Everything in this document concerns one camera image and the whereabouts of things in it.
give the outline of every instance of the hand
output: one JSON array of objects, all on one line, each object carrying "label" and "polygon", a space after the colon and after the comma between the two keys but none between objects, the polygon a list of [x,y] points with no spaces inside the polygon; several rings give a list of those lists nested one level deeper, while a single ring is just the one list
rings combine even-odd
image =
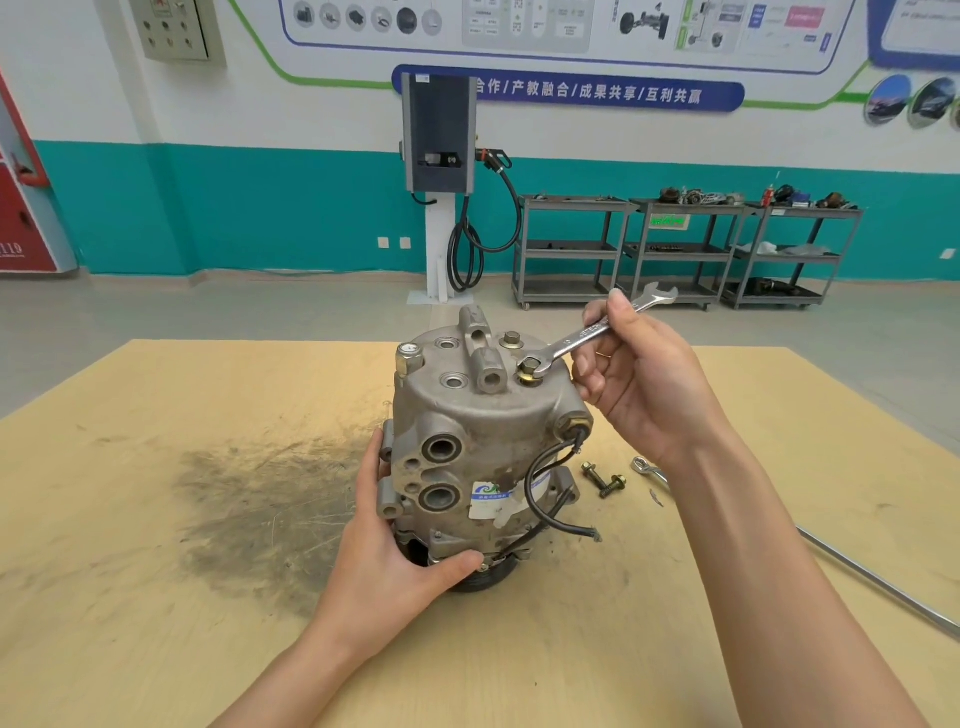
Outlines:
[{"label": "hand", "polygon": [[383,432],[371,437],[356,483],[356,513],[344,529],[333,573],[304,637],[333,637],[357,665],[369,660],[431,602],[480,568],[483,554],[464,551],[424,569],[400,553],[390,525],[376,513]]},{"label": "hand", "polygon": [[634,311],[614,289],[593,301],[584,324],[607,314],[612,332],[573,353],[581,397],[634,449],[665,466],[729,428],[697,355],[667,324]]}]

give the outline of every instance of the finger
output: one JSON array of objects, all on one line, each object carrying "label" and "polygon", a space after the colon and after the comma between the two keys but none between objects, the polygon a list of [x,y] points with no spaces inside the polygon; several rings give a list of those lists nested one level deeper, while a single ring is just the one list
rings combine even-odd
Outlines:
[{"label": "finger", "polygon": [[443,559],[439,564],[428,567],[423,574],[427,597],[433,601],[478,570],[481,564],[483,564],[482,553],[462,551],[456,556]]},{"label": "finger", "polygon": [[621,346],[623,342],[616,336],[603,336],[580,347],[573,353],[573,378],[586,383],[595,371],[603,374],[607,369],[607,361]]},{"label": "finger", "polygon": [[607,315],[610,317],[611,328],[636,356],[650,356],[660,351],[663,338],[650,324],[652,319],[634,311],[634,307],[619,289],[614,288],[610,293]]},{"label": "finger", "polygon": [[379,480],[380,445],[383,444],[383,430],[379,427],[373,431],[367,451],[360,461],[360,472],[357,474],[357,515],[376,515],[376,483]]},{"label": "finger", "polygon": [[596,404],[603,397],[604,390],[607,388],[607,378],[594,372],[587,381],[581,383],[578,387],[580,397],[583,401],[590,404]]},{"label": "finger", "polygon": [[596,301],[591,301],[587,304],[587,307],[584,309],[584,326],[592,326],[596,324],[600,319],[602,319],[607,314],[607,301],[605,299],[597,299]]}]

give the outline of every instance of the metal shelf cart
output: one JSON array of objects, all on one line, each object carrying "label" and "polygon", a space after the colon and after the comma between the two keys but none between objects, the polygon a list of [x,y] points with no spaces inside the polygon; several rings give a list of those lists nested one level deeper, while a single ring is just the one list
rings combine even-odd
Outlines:
[{"label": "metal shelf cart", "polygon": [[[602,298],[610,288],[600,282],[603,264],[613,261],[611,283],[616,281],[620,265],[620,251],[627,236],[627,223],[634,206],[615,197],[566,197],[564,195],[523,195],[523,235],[520,244],[514,247],[514,272],[512,285],[516,302],[524,311],[530,310],[531,303],[585,303]],[[535,210],[559,212],[605,212],[603,232],[596,240],[547,240],[530,238],[530,213]],[[613,215],[623,215],[620,233],[610,241],[610,227]],[[527,261],[536,259],[552,260],[596,260],[596,273],[593,281],[581,277],[579,280],[527,279]]]},{"label": "metal shelf cart", "polygon": [[[643,229],[638,243],[625,243],[623,246],[623,255],[636,261],[633,278],[628,279],[626,284],[618,281],[617,286],[632,300],[636,298],[640,288],[643,263],[649,260],[697,263],[697,272],[693,280],[676,284],[680,289],[677,303],[696,303],[705,311],[711,303],[718,303],[727,282],[727,274],[730,272],[733,251],[736,250],[740,240],[740,231],[743,229],[743,221],[749,214],[749,209],[744,205],[669,205],[657,200],[639,198],[631,198],[630,202],[636,207],[636,211],[643,215]],[[709,221],[704,239],[699,242],[649,242],[651,220],[654,215],[664,214],[708,215]],[[722,248],[713,244],[713,232],[720,217],[731,218],[727,239]],[[701,283],[704,266],[707,263],[718,264],[721,268],[714,276],[712,285]]]},{"label": "metal shelf cart", "polygon": [[[853,237],[856,235],[857,228],[860,227],[860,221],[863,219],[862,209],[830,209],[827,207],[780,207],[767,206],[762,207],[759,203],[748,203],[747,216],[755,215],[760,218],[759,225],[756,227],[753,245],[750,251],[734,250],[734,257],[738,260],[746,260],[747,268],[743,272],[743,278],[739,282],[725,284],[723,288],[723,300],[730,303],[734,309],[742,304],[767,304],[767,305],[798,305],[800,308],[806,308],[812,303],[823,303],[827,297],[827,292],[836,278],[840,264],[843,262]],[[820,234],[820,228],[824,225],[824,220],[850,220],[853,222],[853,228],[847,241],[844,243],[843,250],[840,253],[827,253],[825,255],[790,255],[781,251],[793,246],[778,246],[776,253],[761,254],[759,244],[767,232],[767,224],[774,217],[799,217],[806,220],[813,220],[813,229],[806,239],[806,245],[813,245]],[[760,294],[748,295],[747,286],[750,282],[750,274],[754,270],[756,263],[784,263],[794,266],[793,276],[790,277],[790,285],[793,286],[791,293],[780,294]],[[797,284],[801,274],[804,272],[805,265],[829,265],[831,267],[830,277],[827,279],[827,285],[824,286],[823,293],[811,291]]]}]

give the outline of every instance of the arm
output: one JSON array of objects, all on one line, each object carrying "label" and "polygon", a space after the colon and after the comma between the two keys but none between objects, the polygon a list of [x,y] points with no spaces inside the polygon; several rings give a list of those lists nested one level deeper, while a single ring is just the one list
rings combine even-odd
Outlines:
[{"label": "arm", "polygon": [[378,429],[360,464],[356,513],[344,529],[316,614],[293,646],[280,653],[211,728],[313,725],[355,670],[483,563],[476,551],[428,569],[404,558],[390,525],[376,514],[382,441]]},{"label": "arm", "polygon": [[575,352],[576,379],[670,478],[744,724],[926,725],[810,555],[693,350],[619,291],[592,303],[586,323],[605,307],[615,335]]}]

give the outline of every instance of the electrical wire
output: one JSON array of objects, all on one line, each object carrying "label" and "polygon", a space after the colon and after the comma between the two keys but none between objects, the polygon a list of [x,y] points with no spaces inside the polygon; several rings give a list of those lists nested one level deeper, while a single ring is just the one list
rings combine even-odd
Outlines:
[{"label": "electrical wire", "polygon": [[415,203],[418,205],[423,205],[424,207],[430,207],[431,205],[435,205],[437,203],[436,200],[421,200],[419,197],[417,197],[416,192],[411,192],[410,196],[414,199]]},{"label": "electrical wire", "polygon": [[[546,523],[552,528],[556,528],[558,531],[562,531],[563,533],[570,533],[574,536],[589,536],[591,539],[599,543],[601,541],[600,532],[596,528],[572,525],[570,523],[557,521],[556,518],[540,508],[540,506],[537,505],[537,502],[534,500],[534,481],[536,481],[537,478],[544,473],[547,473],[554,468],[559,468],[570,458],[576,455],[580,451],[580,447],[586,439],[587,433],[580,429],[574,439],[564,440],[557,445],[547,448],[537,457],[535,457],[534,461],[530,464],[530,468],[527,470],[526,476],[523,478],[523,494],[527,497],[527,504],[530,506],[530,510],[533,511],[534,515],[539,518],[541,522]],[[566,448],[571,448],[567,455],[543,468],[540,467],[541,463],[549,460],[551,457],[555,457],[560,453],[561,450]]]},{"label": "electrical wire", "polygon": [[[520,230],[523,226],[523,210],[520,205],[520,199],[516,194],[514,185],[510,178],[504,172],[505,169],[511,169],[514,166],[513,160],[501,150],[478,149],[477,160],[482,161],[487,169],[492,170],[500,176],[503,183],[507,185],[511,198],[514,200],[514,210],[516,211],[516,225],[514,234],[510,240],[496,248],[488,248],[480,241],[480,234],[469,220],[470,197],[464,197],[464,203],[460,210],[460,220],[450,233],[450,240],[446,248],[446,273],[450,281],[450,286],[457,293],[463,293],[476,286],[483,277],[485,266],[485,255],[494,253],[503,253],[510,250],[517,240],[520,239]],[[467,273],[462,275],[457,267],[457,260],[460,255],[461,238],[465,237],[469,244],[469,255],[467,263]]]},{"label": "electrical wire", "polygon": [[[570,500],[572,496],[573,496],[572,488],[567,488],[565,491],[560,493],[560,497],[557,498],[557,502],[554,503],[553,508],[550,509],[549,516],[551,518],[556,518],[557,514],[560,513],[561,508],[563,508],[566,505],[566,502]],[[543,533],[543,531],[547,529],[547,527],[548,526],[545,521],[539,522],[537,525],[535,525],[525,534],[520,536],[520,538],[518,538],[516,541],[514,541],[512,544],[510,544],[509,546],[504,548],[502,551],[500,551],[500,553],[494,556],[493,557],[494,562],[498,562],[501,559],[505,559],[508,556],[510,556],[512,553],[514,553],[514,551],[520,550],[521,548],[529,544],[531,541],[536,539],[541,533]]]}]

